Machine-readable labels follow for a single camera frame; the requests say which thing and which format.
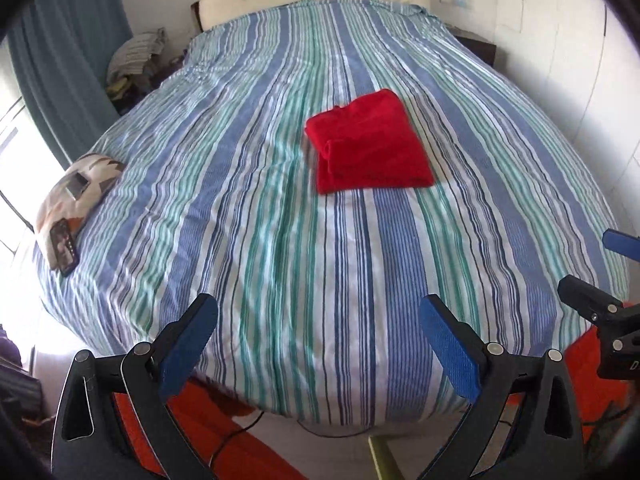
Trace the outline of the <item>black smartphone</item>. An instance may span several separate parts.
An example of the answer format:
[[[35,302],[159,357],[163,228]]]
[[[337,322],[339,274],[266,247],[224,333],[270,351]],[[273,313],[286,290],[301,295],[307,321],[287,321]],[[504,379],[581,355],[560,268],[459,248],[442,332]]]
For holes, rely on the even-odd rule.
[[[58,220],[52,226],[50,241],[56,268],[63,276],[69,276],[79,264],[79,252],[66,219]]]

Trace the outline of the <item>patterned cushion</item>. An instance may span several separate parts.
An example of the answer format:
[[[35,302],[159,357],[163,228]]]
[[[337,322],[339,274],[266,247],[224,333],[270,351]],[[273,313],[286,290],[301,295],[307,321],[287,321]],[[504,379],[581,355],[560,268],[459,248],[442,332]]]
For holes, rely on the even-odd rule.
[[[56,254],[66,238],[76,242],[90,214],[122,176],[125,164],[96,153],[81,156],[53,185],[41,204],[35,233],[38,247],[51,270],[58,270]]]

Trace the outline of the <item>dark wooden nightstand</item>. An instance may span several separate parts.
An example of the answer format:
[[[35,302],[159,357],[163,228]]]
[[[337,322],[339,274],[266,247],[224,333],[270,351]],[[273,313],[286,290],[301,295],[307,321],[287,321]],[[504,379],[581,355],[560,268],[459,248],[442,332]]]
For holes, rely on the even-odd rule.
[[[449,27],[449,31],[475,56],[485,64],[494,67],[496,62],[497,46],[474,32],[468,32],[457,27]]]

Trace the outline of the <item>pile of clothes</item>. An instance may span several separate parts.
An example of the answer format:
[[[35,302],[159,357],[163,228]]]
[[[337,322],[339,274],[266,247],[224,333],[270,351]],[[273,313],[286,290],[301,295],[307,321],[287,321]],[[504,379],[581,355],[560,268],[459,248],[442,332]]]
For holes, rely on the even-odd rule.
[[[161,27],[133,36],[116,50],[106,72],[106,94],[112,102],[130,90],[142,96],[152,91],[166,39],[166,30]]]

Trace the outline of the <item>red knit sweater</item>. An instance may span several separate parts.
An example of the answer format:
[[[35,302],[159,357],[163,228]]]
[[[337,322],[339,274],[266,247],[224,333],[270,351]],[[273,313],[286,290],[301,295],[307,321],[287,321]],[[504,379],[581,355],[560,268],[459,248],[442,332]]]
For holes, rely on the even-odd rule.
[[[390,89],[314,115],[305,133],[317,152],[316,183],[322,195],[435,183],[404,104]]]

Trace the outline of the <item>blue curtain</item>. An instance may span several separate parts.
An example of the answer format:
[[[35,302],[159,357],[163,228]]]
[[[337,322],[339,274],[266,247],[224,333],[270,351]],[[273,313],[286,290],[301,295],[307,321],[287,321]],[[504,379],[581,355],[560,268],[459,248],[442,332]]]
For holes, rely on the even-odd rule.
[[[118,121],[106,93],[107,67],[131,37],[122,0],[28,0],[9,27],[22,97],[62,167]]]

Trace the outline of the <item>striped blue green bedspread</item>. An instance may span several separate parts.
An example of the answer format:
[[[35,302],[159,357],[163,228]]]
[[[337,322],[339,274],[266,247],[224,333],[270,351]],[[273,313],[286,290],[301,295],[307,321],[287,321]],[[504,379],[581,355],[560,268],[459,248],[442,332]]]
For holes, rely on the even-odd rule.
[[[404,102],[435,184],[318,194],[306,120],[380,89]],[[601,243],[614,216],[574,148],[420,6],[303,0],[215,26],[96,151],[125,170],[69,276],[35,255],[50,315],[110,356],[207,292],[219,314],[200,374],[306,422],[460,405],[420,329],[426,295],[539,356],[588,327],[561,304],[561,278],[629,289]]]

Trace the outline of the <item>orange fluffy garment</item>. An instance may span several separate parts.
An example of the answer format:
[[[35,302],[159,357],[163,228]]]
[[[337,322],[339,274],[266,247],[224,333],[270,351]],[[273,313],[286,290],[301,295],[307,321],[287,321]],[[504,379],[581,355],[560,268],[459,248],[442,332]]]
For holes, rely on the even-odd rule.
[[[568,347],[565,361],[582,421],[582,436],[587,439],[610,418],[605,411],[611,405],[623,405],[630,384],[639,378],[602,379],[598,376],[600,347],[594,326]]]

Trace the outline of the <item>white wardrobe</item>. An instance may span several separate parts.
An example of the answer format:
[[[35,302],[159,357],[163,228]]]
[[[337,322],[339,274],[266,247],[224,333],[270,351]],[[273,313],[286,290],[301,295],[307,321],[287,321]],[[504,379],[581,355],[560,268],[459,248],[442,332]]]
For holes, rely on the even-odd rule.
[[[639,52],[604,0],[497,0],[498,67],[552,119],[622,230],[639,232]]]

